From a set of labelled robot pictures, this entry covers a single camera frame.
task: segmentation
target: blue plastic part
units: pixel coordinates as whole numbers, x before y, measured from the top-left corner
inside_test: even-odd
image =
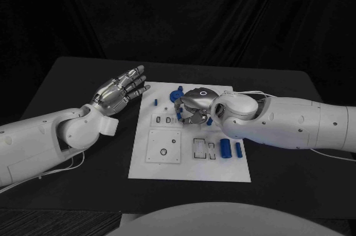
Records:
[[[210,117],[210,120],[207,122],[207,125],[213,125],[213,123],[214,123],[214,119],[213,119],[213,117]]]
[[[221,157],[233,158],[231,140],[227,138],[221,139]]]
[[[237,143],[237,153],[238,153],[238,157],[243,158],[243,151],[241,151],[240,142]]]
[[[171,95],[169,95],[169,99],[171,101],[175,103],[176,99],[181,98],[185,95],[184,93],[184,87],[179,86],[178,90],[172,91]]]

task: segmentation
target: white board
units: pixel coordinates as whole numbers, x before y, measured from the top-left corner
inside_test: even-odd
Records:
[[[145,85],[151,85],[151,90],[143,94],[129,178],[251,182],[244,140],[228,138],[215,123],[208,126],[207,123],[184,125],[175,121],[166,122],[166,118],[175,116],[175,104],[169,95],[179,86],[184,86],[185,93],[195,88],[205,87],[220,95],[226,90],[233,91],[233,87],[148,81]],[[182,117],[189,116],[192,114],[184,110]],[[172,139],[174,132],[175,134],[181,133],[181,139]],[[205,139],[207,158],[195,158],[195,138]],[[233,158],[227,159],[221,157],[220,141],[224,138],[231,140],[233,147]],[[181,151],[171,149],[168,153],[165,152],[166,154],[164,153],[165,155],[161,155],[162,149],[172,148],[172,140],[181,141]],[[237,142],[241,143],[243,158],[238,158],[237,155]],[[210,150],[210,143],[215,144],[215,150]],[[215,152],[215,159],[210,158],[213,151]]]

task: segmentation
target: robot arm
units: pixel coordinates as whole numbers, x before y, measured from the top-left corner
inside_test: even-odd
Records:
[[[0,186],[19,182],[83,153],[100,133],[115,136],[117,114],[151,86],[130,92],[146,80],[145,67],[127,71],[99,89],[93,101],[44,116],[0,126]]]
[[[218,96],[207,88],[191,92],[195,97],[188,92],[176,104],[189,102],[188,107],[194,107],[197,112],[205,116],[210,113],[230,138],[249,138],[286,149],[356,152],[356,107],[287,97],[269,97],[257,102],[238,92]]]

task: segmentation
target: white round object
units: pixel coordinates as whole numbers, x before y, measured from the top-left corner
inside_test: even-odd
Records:
[[[238,203],[181,205],[145,215],[107,236],[342,235],[277,210]]]

